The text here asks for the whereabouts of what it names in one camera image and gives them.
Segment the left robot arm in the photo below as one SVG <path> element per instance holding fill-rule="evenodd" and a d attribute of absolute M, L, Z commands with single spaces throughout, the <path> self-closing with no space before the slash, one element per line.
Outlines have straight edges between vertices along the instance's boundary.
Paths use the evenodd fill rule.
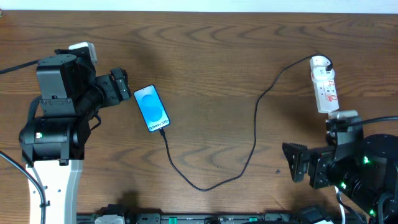
<path fill-rule="evenodd" d="M 127 72 L 111 69 L 97 76 L 96 52 L 80 43 L 39 60 L 41 95 L 30 104 L 19 134 L 29 183 L 30 223 L 76 223 L 78 186 L 90 120 L 101 108 L 131 98 Z"/>

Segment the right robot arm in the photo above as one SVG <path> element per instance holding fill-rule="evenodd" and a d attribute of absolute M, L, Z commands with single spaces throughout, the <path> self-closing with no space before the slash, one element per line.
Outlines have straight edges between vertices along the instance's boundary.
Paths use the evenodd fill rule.
<path fill-rule="evenodd" d="M 395 120 L 330 118 L 325 147 L 283 143 L 292 180 L 308 174 L 313 189 L 335 186 L 337 199 L 346 195 L 369 215 L 369 223 L 397 223 L 397 136 L 363 133 L 365 124 Z"/>

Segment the blue Galaxy smartphone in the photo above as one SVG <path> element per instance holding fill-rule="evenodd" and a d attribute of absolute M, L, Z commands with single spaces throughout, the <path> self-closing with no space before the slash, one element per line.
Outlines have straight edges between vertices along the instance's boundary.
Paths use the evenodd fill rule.
<path fill-rule="evenodd" d="M 135 91 L 134 97 L 149 132 L 153 133 L 170 124 L 170 118 L 154 85 Z"/>

